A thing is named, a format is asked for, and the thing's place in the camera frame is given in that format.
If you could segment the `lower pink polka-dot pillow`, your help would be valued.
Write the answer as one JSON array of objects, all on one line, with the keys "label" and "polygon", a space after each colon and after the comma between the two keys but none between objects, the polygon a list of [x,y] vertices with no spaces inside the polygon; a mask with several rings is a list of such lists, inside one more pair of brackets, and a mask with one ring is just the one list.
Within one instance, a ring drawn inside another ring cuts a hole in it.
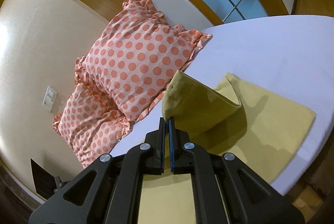
[{"label": "lower pink polka-dot pillow", "polygon": [[86,168],[111,152],[131,132],[133,124],[96,85],[78,83],[63,112],[54,117],[53,128]]}]

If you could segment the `white wall switch plate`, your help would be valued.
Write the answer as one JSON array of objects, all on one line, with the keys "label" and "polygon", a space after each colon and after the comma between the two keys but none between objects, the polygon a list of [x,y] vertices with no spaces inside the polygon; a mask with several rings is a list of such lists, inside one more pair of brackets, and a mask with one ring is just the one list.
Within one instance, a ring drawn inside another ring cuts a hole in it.
[{"label": "white wall switch plate", "polygon": [[57,92],[50,86],[47,87],[46,93],[42,102],[42,106],[49,112],[52,112],[56,101]]}]

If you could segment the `pink polka-dot pillow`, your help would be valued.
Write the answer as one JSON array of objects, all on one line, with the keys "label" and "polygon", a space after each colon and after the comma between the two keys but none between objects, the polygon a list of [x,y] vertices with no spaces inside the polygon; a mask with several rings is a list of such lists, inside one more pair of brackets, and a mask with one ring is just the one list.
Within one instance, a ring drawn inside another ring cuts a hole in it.
[{"label": "pink polka-dot pillow", "polygon": [[54,117],[53,128],[86,168],[111,152],[131,132],[133,124],[96,85],[78,83],[63,112]]},{"label": "pink polka-dot pillow", "polygon": [[141,119],[178,70],[185,70],[211,34],[171,26],[152,0],[125,0],[123,9],[75,66],[127,121]]}]

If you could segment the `white bed sheet mattress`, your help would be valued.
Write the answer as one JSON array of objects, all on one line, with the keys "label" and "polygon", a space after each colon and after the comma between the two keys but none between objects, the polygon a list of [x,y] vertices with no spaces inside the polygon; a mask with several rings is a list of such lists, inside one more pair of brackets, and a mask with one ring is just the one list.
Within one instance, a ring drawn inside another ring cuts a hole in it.
[{"label": "white bed sheet mattress", "polygon": [[[215,90],[226,74],[303,105],[316,117],[299,149],[271,182],[286,194],[300,179],[324,147],[333,129],[333,18],[325,16],[281,16],[239,21],[210,27],[213,38],[199,52],[185,73]],[[153,131],[160,117],[173,116],[176,128],[203,134],[241,107],[240,99],[224,96],[220,107],[209,104],[204,93],[185,87],[179,107],[166,106],[164,97],[146,118],[115,149],[126,153]]]}]

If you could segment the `dark bedside lamp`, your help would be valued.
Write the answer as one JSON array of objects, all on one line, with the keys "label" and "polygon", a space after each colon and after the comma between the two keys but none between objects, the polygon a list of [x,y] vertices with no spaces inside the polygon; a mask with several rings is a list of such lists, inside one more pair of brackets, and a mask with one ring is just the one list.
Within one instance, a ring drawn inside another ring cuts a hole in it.
[{"label": "dark bedside lamp", "polygon": [[62,181],[59,176],[53,176],[48,173],[33,159],[30,159],[30,166],[36,192],[46,200],[68,183]]}]

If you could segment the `upper pink polka-dot pillow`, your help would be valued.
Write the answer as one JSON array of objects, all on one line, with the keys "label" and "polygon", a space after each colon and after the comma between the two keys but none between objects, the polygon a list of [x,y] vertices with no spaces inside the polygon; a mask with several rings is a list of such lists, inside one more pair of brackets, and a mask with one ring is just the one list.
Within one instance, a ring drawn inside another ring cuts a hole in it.
[{"label": "upper pink polka-dot pillow", "polygon": [[127,121],[141,119],[178,70],[185,70],[211,34],[171,26],[152,0],[125,0],[123,9],[75,66]]}]

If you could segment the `khaki yellow pants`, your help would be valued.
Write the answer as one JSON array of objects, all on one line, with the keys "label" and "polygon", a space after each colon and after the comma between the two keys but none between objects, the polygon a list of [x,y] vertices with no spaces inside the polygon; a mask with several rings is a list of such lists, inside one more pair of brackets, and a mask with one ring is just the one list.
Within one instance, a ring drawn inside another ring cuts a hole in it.
[{"label": "khaki yellow pants", "polygon": [[[215,90],[241,107],[208,132],[190,134],[208,152],[234,153],[267,183],[273,182],[299,149],[315,120],[311,109],[233,74]],[[139,223],[195,223],[189,174],[144,176]]]}]

